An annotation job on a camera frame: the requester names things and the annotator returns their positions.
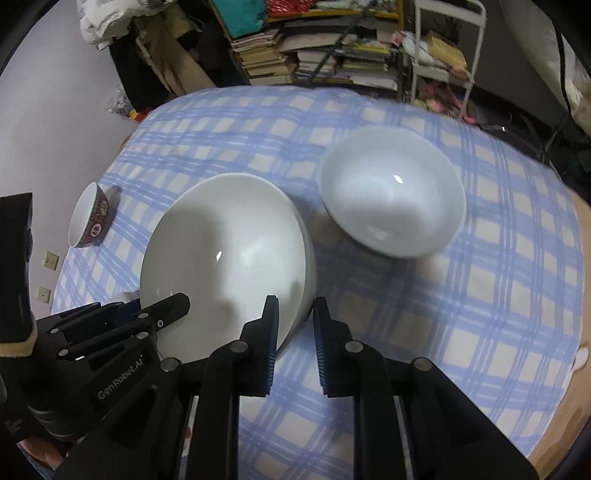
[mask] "electrical outlet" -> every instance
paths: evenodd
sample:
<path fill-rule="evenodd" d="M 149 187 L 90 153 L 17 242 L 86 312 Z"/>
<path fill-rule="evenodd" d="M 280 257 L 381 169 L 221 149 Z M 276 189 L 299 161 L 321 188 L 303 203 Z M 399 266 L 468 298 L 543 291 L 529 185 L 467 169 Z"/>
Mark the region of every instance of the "electrical outlet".
<path fill-rule="evenodd" d="M 37 300 L 42 303 L 49 303 L 49 297 L 51 296 L 51 290 L 45 287 L 39 287 L 37 290 Z"/>
<path fill-rule="evenodd" d="M 43 261 L 43 266 L 45 268 L 49 268 L 49 270 L 55 270 L 57 268 L 57 263 L 60 261 L 60 257 L 56 254 L 52 254 L 51 252 L 46 252 L 45 260 Z"/>

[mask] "paper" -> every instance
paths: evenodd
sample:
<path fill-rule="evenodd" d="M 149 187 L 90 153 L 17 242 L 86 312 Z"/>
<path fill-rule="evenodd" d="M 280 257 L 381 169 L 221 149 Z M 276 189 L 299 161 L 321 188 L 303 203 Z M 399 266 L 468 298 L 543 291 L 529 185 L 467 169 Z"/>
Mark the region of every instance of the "paper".
<path fill-rule="evenodd" d="M 291 37 L 284 38 L 277 46 L 277 50 L 280 52 L 286 52 L 299 50 L 301 48 L 328 47 L 334 45 L 339 37 L 340 34 L 338 33 L 292 35 Z M 347 35 L 343 39 L 343 45 L 353 43 L 355 40 L 357 40 L 357 35 Z"/>

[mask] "white bowl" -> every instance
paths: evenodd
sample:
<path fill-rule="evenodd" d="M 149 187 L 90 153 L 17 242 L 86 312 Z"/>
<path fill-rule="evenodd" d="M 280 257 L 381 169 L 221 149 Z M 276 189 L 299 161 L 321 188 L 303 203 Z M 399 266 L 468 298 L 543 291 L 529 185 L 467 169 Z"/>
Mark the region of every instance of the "white bowl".
<path fill-rule="evenodd" d="M 391 257 L 444 248 L 464 223 L 466 195 L 449 159 L 406 129 L 356 130 L 327 152 L 320 196 L 340 227 Z"/>
<path fill-rule="evenodd" d="M 84 248 L 105 233 L 109 200 L 97 182 L 88 185 L 80 195 L 68 229 L 68 243 L 73 248 Z"/>
<path fill-rule="evenodd" d="M 304 222 L 272 183 L 245 173 L 205 180 L 158 223 L 145 253 L 141 306 L 174 293 L 191 300 L 186 317 L 158 333 L 158 350 L 190 362 L 240 337 L 279 298 L 279 347 L 310 313 L 316 263 Z"/>

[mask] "blue plaid tablecloth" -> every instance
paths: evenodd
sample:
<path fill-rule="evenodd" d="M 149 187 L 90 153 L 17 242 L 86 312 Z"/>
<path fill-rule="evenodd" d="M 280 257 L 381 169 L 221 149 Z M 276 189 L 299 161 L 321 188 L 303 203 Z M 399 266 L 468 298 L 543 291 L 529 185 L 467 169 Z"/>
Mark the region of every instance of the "blue plaid tablecloth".
<path fill-rule="evenodd" d="M 322 206 L 318 163 L 355 128 L 419 133 L 456 166 L 467 215 L 418 261 L 355 244 Z M 563 394 L 581 334 L 583 255 L 567 189 L 512 147 L 445 117 L 348 90 L 233 87 L 154 111 L 100 181 L 121 191 L 102 245 L 71 249 L 53 312 L 139 286 L 156 224 L 187 189 L 229 171 L 264 177 L 307 223 L 318 294 L 384 355 L 431 358 L 528 455 Z M 309 325 L 278 362 L 271 395 L 241 404 L 241 478 L 351 477 L 352 403 L 321 394 Z"/>

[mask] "bowl rim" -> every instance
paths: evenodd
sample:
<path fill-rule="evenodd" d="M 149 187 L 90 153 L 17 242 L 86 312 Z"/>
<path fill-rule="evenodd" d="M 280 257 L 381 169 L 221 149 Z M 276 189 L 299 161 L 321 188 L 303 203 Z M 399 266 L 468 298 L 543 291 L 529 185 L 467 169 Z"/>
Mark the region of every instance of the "bowl rim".
<path fill-rule="evenodd" d="M 400 253 L 398 253 L 398 252 L 392 252 L 391 250 L 388 250 L 386 248 L 383 248 L 383 247 L 381 247 L 379 245 L 372 245 L 372 246 L 370 246 L 370 245 L 368 245 L 366 243 L 366 241 L 364 239 L 360 238 L 358 235 L 355 235 L 354 233 L 352 233 L 351 231 L 349 231 L 347 228 L 345 228 L 342 225 L 342 223 L 339 222 L 337 216 L 330 210 L 330 208 L 327 205 L 327 203 L 324 201 L 324 195 L 323 195 L 323 191 L 324 190 L 323 190 L 322 178 L 324 176 L 324 169 L 327 168 L 326 167 L 326 164 L 327 164 L 327 159 L 328 159 L 329 154 L 333 151 L 333 149 L 337 145 L 339 145 L 341 142 L 344 142 L 344 141 L 348 140 L 353 135 L 358 135 L 360 132 L 363 132 L 363 131 L 376 131 L 376 130 L 384 130 L 384 131 L 396 130 L 396 131 L 403 132 L 405 135 L 413 136 L 414 138 L 416 138 L 418 140 L 421 140 L 421 141 L 423 141 L 425 143 L 428 143 L 433 148 L 435 148 L 436 150 L 438 150 L 439 152 L 441 152 L 441 155 L 443 156 L 444 162 L 450 167 L 450 171 L 452 171 L 454 173 L 455 178 L 457 178 L 458 185 L 461 187 L 460 191 L 461 191 L 461 196 L 462 196 L 462 200 L 463 200 L 462 201 L 462 214 L 460 215 L 460 219 L 459 219 L 459 221 L 457 223 L 457 226 L 456 226 L 456 229 L 455 229 L 453 235 L 450 237 L 450 239 L 447 241 L 446 244 L 439 245 L 439 246 L 437 246 L 434 249 L 425 250 L 424 252 L 420 252 L 420 253 L 415 254 L 415 255 L 400 255 Z M 426 139 L 422 135 L 419 135 L 418 133 L 416 133 L 413 130 L 410 130 L 410 129 L 407 129 L 407 128 L 404 128 L 404 127 L 399 127 L 398 125 L 373 125 L 373 126 L 365 126 L 365 127 L 355 128 L 355 129 L 349 131 L 346 135 L 340 137 L 338 140 L 336 140 L 335 142 L 333 142 L 329 147 L 327 147 L 326 151 L 322 155 L 322 157 L 320 159 L 320 168 L 319 168 L 319 172 L 318 172 L 317 181 L 318 181 L 318 191 L 319 191 L 319 194 L 320 194 L 320 199 L 322 200 L 322 204 L 324 205 L 324 208 L 326 208 L 326 211 L 329 213 L 330 217 L 334 220 L 334 222 L 337 225 L 339 225 L 339 227 L 343 230 L 343 232 L 345 232 L 353 240 L 355 240 L 356 242 L 360 243 L 364 247 L 369 248 L 370 250 L 373 250 L 373 251 L 375 251 L 375 252 L 377 252 L 379 254 L 386 255 L 387 257 L 391 257 L 391 258 L 409 258 L 409 259 L 415 258 L 416 259 L 416 258 L 424 258 L 424 257 L 427 257 L 429 255 L 432 255 L 433 253 L 442 250 L 443 248 L 445 248 L 446 246 L 448 246 L 450 243 L 452 243 L 454 241 L 454 239 L 457 237 L 457 235 L 460 232 L 460 230 L 462 230 L 462 226 L 466 222 L 466 212 L 467 212 L 466 188 L 464 186 L 464 183 L 462 182 L 462 179 L 457 174 L 456 169 L 455 169 L 454 164 L 452 163 L 452 161 L 445 154 L 445 152 L 443 150 L 441 150 L 441 148 L 439 148 L 438 146 L 434 145 L 431 141 L 429 141 L 428 139 Z"/>
<path fill-rule="evenodd" d="M 88 186 L 84 189 L 84 191 L 82 192 L 82 194 L 80 195 L 80 197 L 78 198 L 78 201 L 76 202 L 76 206 L 74 207 L 74 210 L 72 211 L 72 217 L 70 218 L 70 225 L 68 227 L 68 244 L 70 245 L 70 247 L 75 248 L 78 244 L 80 244 L 80 241 L 82 241 L 82 239 L 84 238 L 84 234 L 86 232 L 86 227 L 88 226 L 88 223 L 90 221 L 91 215 L 92 215 L 92 210 L 95 206 L 96 203 L 96 197 L 99 194 L 99 184 L 95 181 L 90 182 L 88 184 Z M 78 239 L 73 242 L 72 241 L 72 235 L 73 235 L 73 228 L 76 226 L 74 224 L 74 217 L 76 216 L 76 212 L 78 210 L 82 210 L 82 207 L 85 205 L 83 203 L 83 200 L 86 200 L 86 196 L 89 196 L 89 192 L 91 192 L 92 190 L 94 190 L 94 197 L 92 200 L 92 204 L 90 205 L 90 210 L 88 211 L 88 214 L 85 215 L 86 217 L 86 223 L 84 225 L 84 228 L 82 229 L 82 232 L 80 233 Z"/>

